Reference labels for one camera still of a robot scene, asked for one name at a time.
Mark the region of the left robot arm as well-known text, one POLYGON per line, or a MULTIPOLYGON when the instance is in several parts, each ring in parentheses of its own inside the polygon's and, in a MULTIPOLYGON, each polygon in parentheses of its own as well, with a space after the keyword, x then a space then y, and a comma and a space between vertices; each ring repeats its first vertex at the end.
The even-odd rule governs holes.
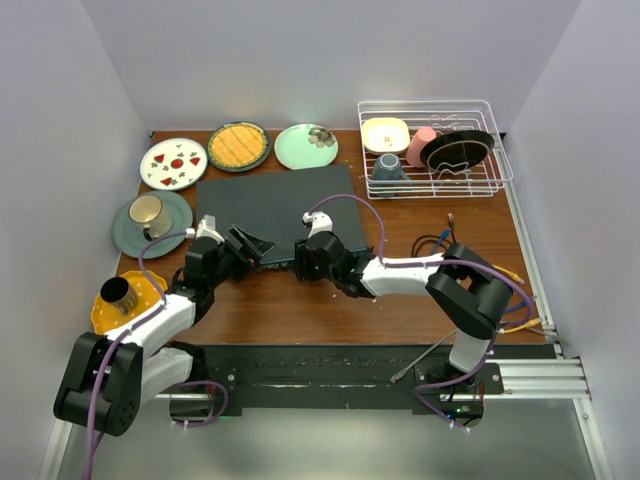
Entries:
POLYGON ((202 319, 221 283, 242 279, 274 245, 237 225, 226 237, 211 227, 184 235, 184 264, 154 305, 108 334, 76 340, 54 401, 57 419, 117 437, 157 394, 210 387, 203 350, 173 338, 202 319))

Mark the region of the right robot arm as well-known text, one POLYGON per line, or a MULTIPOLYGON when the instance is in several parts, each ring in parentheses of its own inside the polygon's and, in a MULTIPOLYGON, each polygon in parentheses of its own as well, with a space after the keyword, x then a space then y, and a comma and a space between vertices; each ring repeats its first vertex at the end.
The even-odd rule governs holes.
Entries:
POLYGON ((509 277, 462 244, 443 254, 392 259, 353 253, 330 231, 294 243, 294 272, 300 281, 328 279, 351 298, 432 298, 456 327, 445 379, 459 393, 480 382, 478 365, 515 290, 509 277))

